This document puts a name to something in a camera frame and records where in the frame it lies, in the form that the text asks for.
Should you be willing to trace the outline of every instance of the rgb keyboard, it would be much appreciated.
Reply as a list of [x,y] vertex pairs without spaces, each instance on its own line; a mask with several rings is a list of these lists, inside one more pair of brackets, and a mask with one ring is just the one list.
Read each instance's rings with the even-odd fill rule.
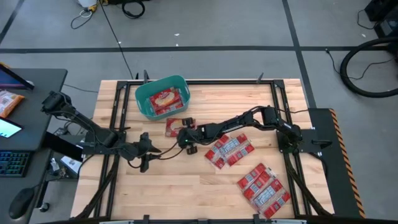
[[25,176],[30,155],[30,152],[0,151],[0,177]]

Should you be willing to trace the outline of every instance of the gray floor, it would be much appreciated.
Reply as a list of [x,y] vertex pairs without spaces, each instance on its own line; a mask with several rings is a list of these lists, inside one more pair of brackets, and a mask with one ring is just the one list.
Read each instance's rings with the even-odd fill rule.
[[[18,0],[0,1],[0,30]],[[356,25],[356,13],[369,0],[288,0],[301,46],[354,46],[375,39],[373,30]],[[266,45],[293,46],[282,0],[152,0],[141,19],[130,20],[116,6],[105,8],[122,47],[175,47]],[[74,1],[25,0],[4,40],[2,49],[70,49],[117,47],[103,12],[71,30],[70,21],[81,8]],[[361,22],[372,24],[362,14]],[[332,52],[339,65],[347,52]],[[398,128],[397,96],[369,99],[356,96],[334,73],[329,56],[322,51],[302,52],[308,77],[319,108],[334,108],[338,114],[351,165],[369,218],[398,220],[398,175],[394,133]],[[237,50],[126,52],[133,74],[148,70],[151,78],[183,75],[185,78],[301,78],[294,51]],[[360,76],[371,62],[391,56],[385,52],[363,52],[348,70]],[[100,80],[128,79],[120,53],[0,54],[0,61],[20,68],[66,68],[66,83],[98,90]],[[398,67],[394,62],[376,65],[357,82],[368,90],[396,88]],[[92,116],[96,94],[67,86],[76,108]],[[62,123],[52,120],[49,131]],[[71,126],[76,133],[77,126]],[[64,220],[73,203],[76,184],[52,183],[46,200],[47,213],[35,212],[31,223]]]

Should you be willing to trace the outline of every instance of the plastic basket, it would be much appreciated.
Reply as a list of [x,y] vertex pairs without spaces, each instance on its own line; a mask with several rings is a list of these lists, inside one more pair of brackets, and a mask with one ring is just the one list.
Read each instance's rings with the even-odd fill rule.
[[[184,106],[165,114],[156,115],[154,111],[151,110],[152,105],[147,99],[150,96],[153,96],[154,94],[170,87],[179,88],[181,90]],[[189,92],[188,85],[185,79],[180,75],[173,75],[157,81],[146,83],[138,87],[136,90],[136,101],[139,111],[151,121],[157,121],[159,119],[163,119],[173,114],[185,111],[188,108],[190,98],[191,94]]]

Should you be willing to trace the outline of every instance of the office chair wheel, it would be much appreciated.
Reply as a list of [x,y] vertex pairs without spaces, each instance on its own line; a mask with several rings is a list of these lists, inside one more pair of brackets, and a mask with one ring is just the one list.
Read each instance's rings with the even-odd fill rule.
[[50,209],[50,204],[43,202],[42,206],[39,208],[39,211],[46,212]]

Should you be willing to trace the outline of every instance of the screen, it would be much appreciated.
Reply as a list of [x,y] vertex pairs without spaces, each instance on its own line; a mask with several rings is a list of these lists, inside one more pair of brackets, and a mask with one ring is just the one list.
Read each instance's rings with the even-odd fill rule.
[[25,85],[0,69],[0,88],[24,88]]
[[13,134],[20,131],[22,128],[11,124],[3,119],[0,119],[0,136],[8,138],[11,137]]

